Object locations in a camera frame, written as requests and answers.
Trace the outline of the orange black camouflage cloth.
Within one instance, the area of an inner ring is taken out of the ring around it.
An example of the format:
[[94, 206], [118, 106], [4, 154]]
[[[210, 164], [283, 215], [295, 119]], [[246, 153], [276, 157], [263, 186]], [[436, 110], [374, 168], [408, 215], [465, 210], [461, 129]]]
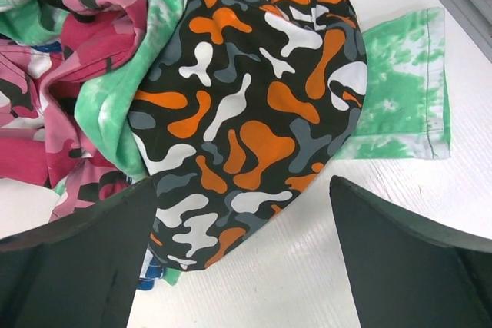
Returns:
[[128, 112], [156, 259], [203, 270], [262, 228], [354, 132], [366, 89], [350, 0], [186, 0]]

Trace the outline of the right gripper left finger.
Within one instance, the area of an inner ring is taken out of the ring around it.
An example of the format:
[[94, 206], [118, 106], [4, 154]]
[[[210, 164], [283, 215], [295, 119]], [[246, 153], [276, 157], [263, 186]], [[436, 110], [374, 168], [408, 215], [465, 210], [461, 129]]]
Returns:
[[1, 240], [3, 327], [125, 327], [155, 218], [151, 178]]

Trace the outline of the green tie-dye cloth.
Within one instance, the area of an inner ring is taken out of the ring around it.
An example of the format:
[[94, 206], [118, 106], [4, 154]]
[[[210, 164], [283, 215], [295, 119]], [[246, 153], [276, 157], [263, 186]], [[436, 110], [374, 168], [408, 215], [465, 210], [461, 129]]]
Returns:
[[[147, 0], [146, 31], [131, 60], [81, 92], [75, 120], [125, 177], [125, 188], [151, 177], [128, 119], [137, 90], [169, 43], [186, 0]], [[1, 0], [1, 43], [60, 52], [67, 13], [37, 0]], [[444, 72], [444, 13], [411, 12], [362, 31], [367, 89], [351, 136], [331, 159], [447, 158], [450, 108]], [[174, 283], [181, 270], [166, 267]]]

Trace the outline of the magenta camouflage cloth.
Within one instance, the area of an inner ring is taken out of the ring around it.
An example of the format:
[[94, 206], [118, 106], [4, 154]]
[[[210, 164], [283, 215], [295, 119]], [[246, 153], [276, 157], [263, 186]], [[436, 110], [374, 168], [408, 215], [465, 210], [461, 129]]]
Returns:
[[1, 176], [59, 193], [57, 220], [125, 188], [75, 120], [81, 90], [132, 59], [147, 0], [37, 0], [66, 11], [61, 51], [1, 43]]

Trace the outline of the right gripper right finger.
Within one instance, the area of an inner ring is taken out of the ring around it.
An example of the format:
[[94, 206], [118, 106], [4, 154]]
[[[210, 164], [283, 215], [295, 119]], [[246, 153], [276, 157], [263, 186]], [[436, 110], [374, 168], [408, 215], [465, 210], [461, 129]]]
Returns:
[[491, 241], [343, 178], [330, 199], [362, 327], [489, 327]]

